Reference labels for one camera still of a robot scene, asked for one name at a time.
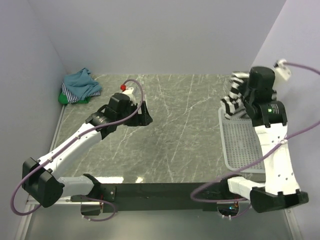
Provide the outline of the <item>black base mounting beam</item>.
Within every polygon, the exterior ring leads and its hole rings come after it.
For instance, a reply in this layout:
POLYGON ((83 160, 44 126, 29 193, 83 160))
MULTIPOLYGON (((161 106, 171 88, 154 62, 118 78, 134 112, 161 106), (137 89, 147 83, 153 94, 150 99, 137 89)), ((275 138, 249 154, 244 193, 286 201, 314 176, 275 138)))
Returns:
MULTIPOLYGON (((193 201, 190 194, 204 182, 187 183, 101 183, 99 190, 90 193, 89 198, 104 200, 115 205, 118 211, 161 211, 161 210, 204 210, 217 211, 217 203, 193 201)), ((214 183, 196 195, 205 200, 240 199, 240 195, 222 190, 220 183, 214 183)), ((94 204, 81 195, 71 197, 72 203, 81 203, 80 212, 84 216, 98 216, 112 213, 112 206, 105 203, 94 204)))

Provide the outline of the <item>aluminium rail frame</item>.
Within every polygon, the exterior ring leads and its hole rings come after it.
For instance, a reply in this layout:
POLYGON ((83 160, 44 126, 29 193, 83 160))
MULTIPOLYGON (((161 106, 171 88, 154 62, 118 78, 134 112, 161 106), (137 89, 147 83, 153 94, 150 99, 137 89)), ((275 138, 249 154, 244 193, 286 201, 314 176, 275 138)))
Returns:
MULTIPOLYGON (((61 108, 61 112, 60 112, 60 115, 58 118, 57 126, 56 126, 56 129, 55 129, 55 132, 53 135, 53 139, 52 139, 52 142, 51 142, 51 145, 49 148, 50 151, 52 151, 57 145, 57 140, 58 140, 58 136, 61 131, 66 107, 67 107, 67 105, 63 105, 61 108)), ((24 208, 25 211, 28 211, 28 212, 33 211, 34 212, 34 209, 39 206, 38 202, 33 203, 32 200, 33 200, 33 198, 31 196, 28 196, 28 198, 25 202, 25 208, 24 208)), ((15 240, 24 240, 26 238, 32 215, 33 215, 33 213, 21 217, 20 223, 18 225, 18 229, 17 229, 15 237, 14 237, 15 240)))

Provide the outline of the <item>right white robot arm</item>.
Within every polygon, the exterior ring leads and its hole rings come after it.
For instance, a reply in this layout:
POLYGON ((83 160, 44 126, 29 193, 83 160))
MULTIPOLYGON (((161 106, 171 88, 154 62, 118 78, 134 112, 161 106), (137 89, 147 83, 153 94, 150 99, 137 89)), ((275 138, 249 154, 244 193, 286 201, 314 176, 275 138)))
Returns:
POLYGON ((219 193, 226 200, 236 194, 247 198, 258 213, 287 209, 309 201, 293 171, 287 140, 287 113, 273 88, 274 84, 286 82, 290 77, 289 68, 280 65, 273 69, 255 66, 249 72, 231 75, 232 89, 236 90, 231 96, 238 97, 244 106, 259 139, 265 183, 261 185, 233 176, 219 187, 219 193))

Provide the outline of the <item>black white striped tank top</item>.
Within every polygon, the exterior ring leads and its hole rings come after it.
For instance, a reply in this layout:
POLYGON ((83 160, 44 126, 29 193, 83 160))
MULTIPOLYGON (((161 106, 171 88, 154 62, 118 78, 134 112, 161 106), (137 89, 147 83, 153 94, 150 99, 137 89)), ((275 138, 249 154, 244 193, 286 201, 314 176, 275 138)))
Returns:
POLYGON ((231 89, 228 95, 221 98, 221 106, 224 108, 227 117, 238 113, 239 110, 245 110, 252 121, 258 125, 268 125, 276 123, 278 116, 282 114, 281 107, 277 101, 277 92, 274 90, 272 101, 265 104, 256 104, 250 107, 244 106, 244 92, 250 72, 234 72, 231 75, 231 89))

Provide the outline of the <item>green folded tank top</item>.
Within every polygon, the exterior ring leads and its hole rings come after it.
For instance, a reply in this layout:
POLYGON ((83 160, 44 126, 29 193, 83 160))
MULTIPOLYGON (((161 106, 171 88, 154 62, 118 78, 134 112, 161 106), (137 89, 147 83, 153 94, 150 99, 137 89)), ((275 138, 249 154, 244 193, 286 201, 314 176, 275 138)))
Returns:
POLYGON ((91 100, 91 97, 86 97, 84 100, 77 98, 72 93, 64 94, 63 92, 60 93, 58 96, 58 102, 62 105, 67 104, 88 104, 91 100))

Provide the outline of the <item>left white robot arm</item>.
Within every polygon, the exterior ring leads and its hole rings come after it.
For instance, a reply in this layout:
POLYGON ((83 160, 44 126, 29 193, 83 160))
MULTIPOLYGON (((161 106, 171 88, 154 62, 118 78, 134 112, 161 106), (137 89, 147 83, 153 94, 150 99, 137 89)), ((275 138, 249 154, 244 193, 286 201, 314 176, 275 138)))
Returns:
POLYGON ((22 188, 42 207, 48 208, 61 197, 83 195, 88 201, 100 195, 100 182, 89 174, 64 177, 64 171, 80 155, 116 131, 120 125, 149 125, 146 102, 136 103, 130 90, 117 92, 109 103, 91 114, 65 142, 38 160, 28 158, 22 165, 22 188))

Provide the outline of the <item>blue striped folded tank top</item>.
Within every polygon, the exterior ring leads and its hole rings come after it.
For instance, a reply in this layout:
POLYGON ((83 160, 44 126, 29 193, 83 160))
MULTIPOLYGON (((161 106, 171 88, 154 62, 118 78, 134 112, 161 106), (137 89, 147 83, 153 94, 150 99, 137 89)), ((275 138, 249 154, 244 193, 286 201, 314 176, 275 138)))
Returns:
POLYGON ((61 93, 58 96, 58 102, 62 105, 68 104, 88 104, 93 97, 98 97, 101 95, 100 91, 94 92, 88 95, 84 100, 76 97, 73 93, 71 93, 65 86, 64 83, 61 85, 61 93))

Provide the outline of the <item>white plastic mesh basket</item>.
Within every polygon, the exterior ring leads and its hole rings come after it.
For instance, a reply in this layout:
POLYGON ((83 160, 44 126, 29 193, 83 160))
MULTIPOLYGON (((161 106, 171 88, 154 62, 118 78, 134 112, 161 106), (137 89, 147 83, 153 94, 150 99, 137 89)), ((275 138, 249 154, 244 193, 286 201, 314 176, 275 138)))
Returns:
POLYGON ((218 119, 224 162, 229 170, 240 169, 263 156, 250 118, 227 119, 223 108, 220 107, 218 119))

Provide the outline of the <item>teal folded tank top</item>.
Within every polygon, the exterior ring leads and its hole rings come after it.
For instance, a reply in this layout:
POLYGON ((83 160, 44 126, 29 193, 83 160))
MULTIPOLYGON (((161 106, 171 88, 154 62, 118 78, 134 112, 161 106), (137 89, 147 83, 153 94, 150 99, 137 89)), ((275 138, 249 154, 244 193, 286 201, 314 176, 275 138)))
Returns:
POLYGON ((91 71, 87 68, 83 68, 77 73, 65 75, 63 83, 66 89, 80 100, 102 90, 101 85, 92 79, 91 71))

